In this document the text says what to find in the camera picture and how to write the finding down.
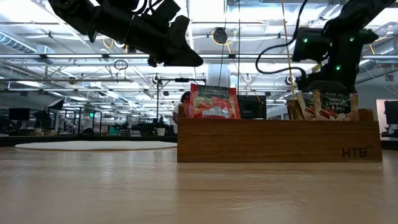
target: desk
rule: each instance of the desk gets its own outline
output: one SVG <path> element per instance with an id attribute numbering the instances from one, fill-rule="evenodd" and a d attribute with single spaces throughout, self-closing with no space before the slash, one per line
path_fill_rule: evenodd
<path id="1" fill-rule="evenodd" d="M 395 151 L 383 163 L 177 163 L 176 153 L 0 148 L 1 223 L 398 220 Z"/>

